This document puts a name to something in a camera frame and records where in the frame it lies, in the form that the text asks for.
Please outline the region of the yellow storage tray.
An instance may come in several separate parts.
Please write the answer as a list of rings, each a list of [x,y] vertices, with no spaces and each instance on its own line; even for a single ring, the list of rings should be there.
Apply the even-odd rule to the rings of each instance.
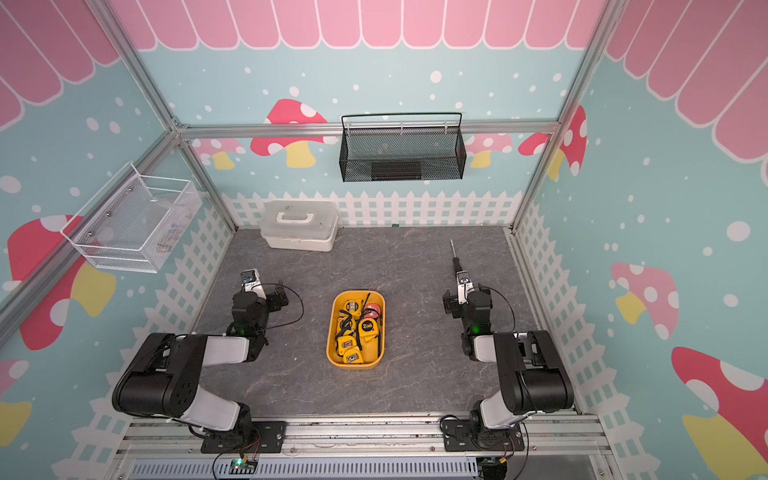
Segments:
[[[382,308],[381,318],[378,320],[380,334],[370,342],[361,340],[358,336],[358,324],[363,319],[362,312],[359,319],[354,319],[342,314],[340,309],[350,299],[361,301],[362,311],[369,303],[379,304]],[[357,336],[364,362],[362,364],[345,364],[343,357],[336,351],[336,338],[345,334]],[[326,356],[332,365],[347,370],[366,370],[376,367],[382,360],[386,349],[386,302],[384,297],[374,290],[348,290],[339,294],[332,305],[329,331],[327,336]]]

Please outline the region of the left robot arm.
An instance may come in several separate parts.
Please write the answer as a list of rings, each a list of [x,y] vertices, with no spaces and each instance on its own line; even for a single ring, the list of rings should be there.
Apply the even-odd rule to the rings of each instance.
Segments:
[[[252,283],[233,295],[233,321],[225,334],[148,335],[114,387],[113,408],[207,432],[249,435],[249,407],[207,391],[200,385],[201,373],[206,367],[255,361],[268,345],[269,315],[288,304],[282,283]]]

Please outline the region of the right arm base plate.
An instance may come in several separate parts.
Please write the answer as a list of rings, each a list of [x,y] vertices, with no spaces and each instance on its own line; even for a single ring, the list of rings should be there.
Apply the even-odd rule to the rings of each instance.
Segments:
[[[506,429],[487,429],[471,420],[449,417],[439,422],[447,452],[518,452],[526,449],[519,425]]]

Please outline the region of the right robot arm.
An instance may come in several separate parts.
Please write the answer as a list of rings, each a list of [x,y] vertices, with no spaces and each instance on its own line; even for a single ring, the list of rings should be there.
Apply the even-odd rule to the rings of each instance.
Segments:
[[[548,331],[494,332],[488,287],[456,295],[445,292],[442,301],[445,312],[462,321],[463,353],[497,368],[499,390],[471,411],[475,432],[500,431],[533,414],[574,406],[572,383]]]

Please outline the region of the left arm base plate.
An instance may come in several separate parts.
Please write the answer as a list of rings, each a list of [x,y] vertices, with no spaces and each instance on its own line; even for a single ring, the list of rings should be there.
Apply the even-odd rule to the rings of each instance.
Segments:
[[[206,431],[200,451],[203,454],[225,452],[280,453],[286,436],[284,421],[252,421],[228,432]]]

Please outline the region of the yellow tape measure with strap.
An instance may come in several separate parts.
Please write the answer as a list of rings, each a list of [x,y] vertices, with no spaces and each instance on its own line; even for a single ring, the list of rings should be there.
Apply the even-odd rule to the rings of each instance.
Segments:
[[[347,300],[340,311],[342,314],[348,315],[354,319],[359,319],[362,312],[361,301],[358,299]]]

